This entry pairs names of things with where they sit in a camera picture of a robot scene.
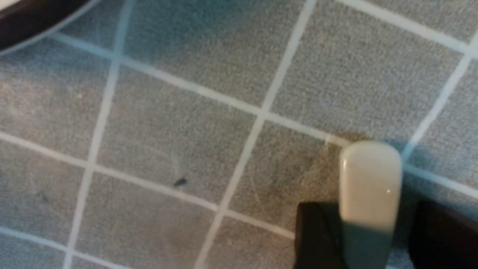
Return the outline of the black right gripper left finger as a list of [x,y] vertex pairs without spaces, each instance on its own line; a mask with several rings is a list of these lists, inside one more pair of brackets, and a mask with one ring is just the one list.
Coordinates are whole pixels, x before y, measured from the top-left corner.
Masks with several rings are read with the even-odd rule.
[[295,269],[346,269],[337,203],[301,202],[295,224]]

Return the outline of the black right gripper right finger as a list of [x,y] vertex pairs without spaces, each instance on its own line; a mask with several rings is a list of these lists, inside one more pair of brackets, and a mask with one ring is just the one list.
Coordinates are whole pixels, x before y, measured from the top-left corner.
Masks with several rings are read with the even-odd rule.
[[478,223],[433,201],[417,204],[409,236],[416,269],[476,269]]

